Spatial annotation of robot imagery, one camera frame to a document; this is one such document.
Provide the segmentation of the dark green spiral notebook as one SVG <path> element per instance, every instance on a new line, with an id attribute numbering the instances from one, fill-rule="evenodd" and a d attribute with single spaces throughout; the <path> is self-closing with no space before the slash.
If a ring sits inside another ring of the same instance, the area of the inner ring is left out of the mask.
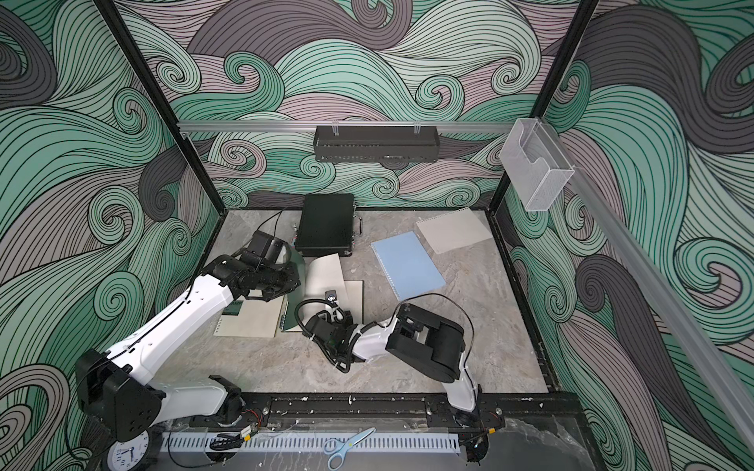
<path id="1" fill-rule="evenodd" d="M 327 294 L 335 296 L 335 302 L 351 313 L 356 324 L 363 322 L 364 282 L 347 281 L 344 278 L 341 259 L 337 253 L 306 262 L 294 250 L 291 261 L 298 270 L 300 286 L 288 294 L 284 302 L 286 310 L 282 312 L 280 319 L 280 333 L 300 333 L 300 327 L 294 318 L 296 306 L 305 299 L 325 299 Z"/>

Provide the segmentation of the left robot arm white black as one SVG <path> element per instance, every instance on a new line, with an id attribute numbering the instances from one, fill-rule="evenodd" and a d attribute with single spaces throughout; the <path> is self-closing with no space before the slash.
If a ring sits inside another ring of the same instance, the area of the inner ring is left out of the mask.
<path id="1" fill-rule="evenodd" d="M 286 241 L 262 231 L 231 255 L 200 270 L 187 291 L 137 331 L 106 351 L 90 349 L 76 362 L 79 408 L 120 443 L 161 422 L 208 416 L 224 426 L 243 413 L 238 386 L 222 376 L 188 386 L 153 381 L 167 359 L 234 301 L 269 302 L 302 284 L 302 257 Z"/>

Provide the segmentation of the torn lined paper page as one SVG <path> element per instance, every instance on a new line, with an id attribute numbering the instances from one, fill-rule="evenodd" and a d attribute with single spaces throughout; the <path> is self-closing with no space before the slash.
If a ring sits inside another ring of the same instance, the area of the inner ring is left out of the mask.
<path id="1" fill-rule="evenodd" d="M 493 237 L 489 229 L 468 208 L 420 220 L 416 226 L 437 254 L 475 245 Z"/>

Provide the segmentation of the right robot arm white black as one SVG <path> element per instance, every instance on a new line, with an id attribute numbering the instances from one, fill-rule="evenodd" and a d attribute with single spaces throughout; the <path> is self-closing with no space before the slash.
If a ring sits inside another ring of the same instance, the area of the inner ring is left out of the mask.
<path id="1" fill-rule="evenodd" d="M 357 324 L 337 301 L 321 298 L 302 301 L 294 318 L 306 339 L 341 373 L 390 354 L 441 383 L 452 408 L 475 412 L 477 389 L 467 370 L 465 330 L 458 323 L 403 302 L 384 323 Z"/>

